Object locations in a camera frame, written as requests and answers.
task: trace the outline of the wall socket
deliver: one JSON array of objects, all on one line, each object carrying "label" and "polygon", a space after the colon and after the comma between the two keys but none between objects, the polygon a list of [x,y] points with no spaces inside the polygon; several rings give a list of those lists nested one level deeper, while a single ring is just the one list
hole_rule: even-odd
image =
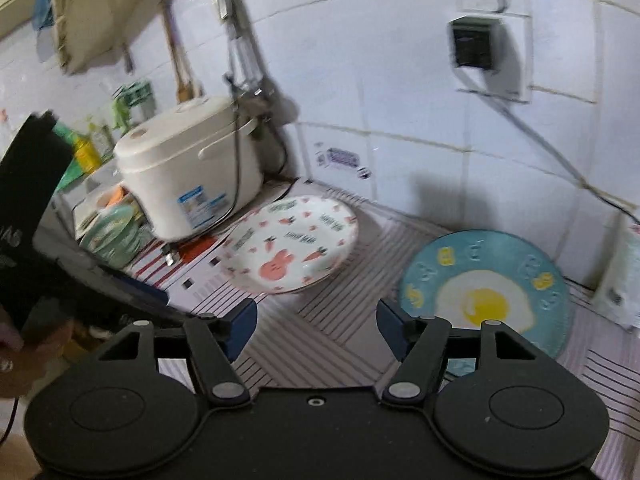
[{"label": "wall socket", "polygon": [[455,43],[450,42],[452,69],[457,78],[459,91],[479,91],[511,101],[528,103],[532,72],[532,32],[531,20],[526,16],[503,14],[468,14],[459,16],[453,23],[472,23],[476,20],[499,20],[499,31],[495,34],[498,49],[492,70],[475,66],[457,66]]}]

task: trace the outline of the white rice cooker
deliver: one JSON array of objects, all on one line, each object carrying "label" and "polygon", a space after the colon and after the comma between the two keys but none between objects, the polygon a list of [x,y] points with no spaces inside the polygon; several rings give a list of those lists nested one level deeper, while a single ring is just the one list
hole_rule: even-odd
[{"label": "white rice cooker", "polygon": [[[241,118],[240,187],[234,211],[253,199],[262,173],[249,136],[255,119]],[[116,144],[124,184],[140,202],[154,235],[172,242],[215,224],[236,193],[234,114],[227,97],[185,102],[140,124]]]}]

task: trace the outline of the white plate with bunny print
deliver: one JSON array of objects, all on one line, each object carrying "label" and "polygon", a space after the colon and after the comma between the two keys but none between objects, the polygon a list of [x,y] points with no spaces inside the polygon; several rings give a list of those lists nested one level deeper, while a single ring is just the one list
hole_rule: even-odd
[{"label": "white plate with bunny print", "polygon": [[291,292],[334,272],[357,237],[358,221],[342,202],[295,196],[248,213],[224,241],[220,266],[241,290]]}]

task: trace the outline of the electrical outlet box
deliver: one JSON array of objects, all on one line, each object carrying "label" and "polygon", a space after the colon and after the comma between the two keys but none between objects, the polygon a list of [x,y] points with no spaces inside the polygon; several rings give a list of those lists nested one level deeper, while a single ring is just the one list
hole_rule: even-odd
[{"label": "electrical outlet box", "polygon": [[532,31],[527,16],[480,14],[449,23],[451,63],[458,90],[528,103]]},{"label": "electrical outlet box", "polygon": [[463,16],[450,25],[457,66],[498,69],[502,42],[499,18]]}]

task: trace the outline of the bunny print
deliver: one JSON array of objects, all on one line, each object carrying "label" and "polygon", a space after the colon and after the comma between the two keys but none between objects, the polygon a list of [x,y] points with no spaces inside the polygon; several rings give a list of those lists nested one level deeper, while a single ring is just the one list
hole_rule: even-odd
[{"label": "bunny print", "polygon": [[261,278],[271,280],[272,282],[281,280],[287,275],[287,266],[293,261],[294,257],[295,256],[289,254],[286,249],[278,251],[273,257],[273,260],[262,264],[258,274],[260,274]]}]

